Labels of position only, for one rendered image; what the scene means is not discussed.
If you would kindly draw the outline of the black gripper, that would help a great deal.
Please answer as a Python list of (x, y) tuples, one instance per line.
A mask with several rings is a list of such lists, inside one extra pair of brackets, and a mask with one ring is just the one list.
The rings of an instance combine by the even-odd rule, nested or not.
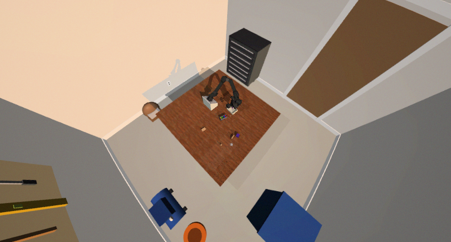
[(233, 107), (232, 105), (235, 104), (235, 103), (236, 103), (236, 102), (233, 103), (232, 100), (231, 100), (231, 103), (230, 103), (230, 104), (229, 104), (229, 103), (226, 104), (226, 106), (227, 106), (227, 108), (230, 108), (230, 107)]

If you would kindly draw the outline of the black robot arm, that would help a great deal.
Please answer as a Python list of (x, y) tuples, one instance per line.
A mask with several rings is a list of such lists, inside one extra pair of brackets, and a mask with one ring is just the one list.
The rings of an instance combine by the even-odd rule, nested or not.
[(233, 80), (230, 79), (230, 78), (228, 78), (227, 76), (223, 76), (223, 77), (221, 78), (220, 83), (218, 84), (218, 86), (216, 87), (216, 89), (215, 89), (211, 94), (209, 94), (207, 100), (210, 101), (210, 102), (212, 102), (213, 97), (215, 97), (215, 96), (218, 95), (219, 89), (221, 88), (222, 84), (223, 84), (224, 82), (226, 82), (226, 81), (228, 81), (228, 82), (230, 83), (231, 88), (232, 88), (232, 90), (233, 90), (233, 96), (231, 96), (231, 98), (232, 98), (232, 102), (233, 102), (233, 103), (236, 102), (236, 103), (233, 104), (232, 106), (234, 107), (234, 109), (236, 109), (236, 108), (238, 108), (239, 105), (241, 105), (242, 100), (239, 99), (239, 93), (238, 93), (238, 91), (237, 91), (236, 88), (235, 88), (235, 85), (234, 85), (234, 83), (233, 83)]

